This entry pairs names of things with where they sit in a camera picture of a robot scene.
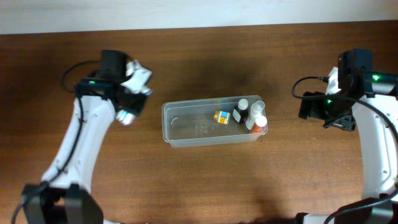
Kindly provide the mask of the orange tube white cap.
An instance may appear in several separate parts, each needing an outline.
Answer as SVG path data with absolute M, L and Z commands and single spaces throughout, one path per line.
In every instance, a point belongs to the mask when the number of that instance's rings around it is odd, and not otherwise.
M 267 118 L 263 115 L 256 117 L 255 122 L 250 130 L 250 133 L 261 133 L 267 125 Z

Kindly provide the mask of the dark bottle white cap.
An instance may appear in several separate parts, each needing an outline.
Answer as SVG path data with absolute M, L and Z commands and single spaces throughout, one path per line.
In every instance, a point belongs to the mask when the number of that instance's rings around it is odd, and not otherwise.
M 238 104 L 234 107 L 232 115 L 237 123 L 244 123 L 246 121 L 248 117 L 248 106 L 249 106 L 248 100 L 242 98 L 238 101 Z

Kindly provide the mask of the white red medicine box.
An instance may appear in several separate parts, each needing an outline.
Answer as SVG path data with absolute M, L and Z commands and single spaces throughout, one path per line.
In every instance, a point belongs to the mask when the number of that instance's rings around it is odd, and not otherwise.
M 126 110 L 121 110 L 116 113 L 116 120 L 125 126 L 132 124 L 136 116 Z

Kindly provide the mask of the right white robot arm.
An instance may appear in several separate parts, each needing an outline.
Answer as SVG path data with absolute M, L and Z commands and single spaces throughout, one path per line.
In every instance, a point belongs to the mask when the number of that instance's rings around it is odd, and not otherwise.
M 299 213 L 296 223 L 397 223 L 397 76 L 367 70 L 323 77 L 326 93 L 306 92 L 299 116 L 359 132 L 361 200 L 330 215 Z

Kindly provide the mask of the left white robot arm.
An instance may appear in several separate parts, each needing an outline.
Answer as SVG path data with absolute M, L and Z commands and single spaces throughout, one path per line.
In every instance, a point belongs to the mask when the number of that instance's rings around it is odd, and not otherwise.
M 98 154 L 111 124 L 130 125 L 152 93 L 149 79 L 84 78 L 75 87 L 72 118 L 39 184 L 25 185 L 18 210 L 28 223 L 107 223 L 91 194 Z

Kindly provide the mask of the white spray bottle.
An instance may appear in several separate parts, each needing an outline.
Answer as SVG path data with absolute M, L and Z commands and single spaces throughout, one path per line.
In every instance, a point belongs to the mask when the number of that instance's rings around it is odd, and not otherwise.
M 254 123 L 256 121 L 256 118 L 259 115 L 262 115 L 262 112 L 265 108 L 265 103 L 263 101 L 256 101 L 251 105 L 251 108 L 249 110 L 248 118 L 245 122 L 245 125 L 248 130 L 252 130 L 252 127 L 254 126 Z

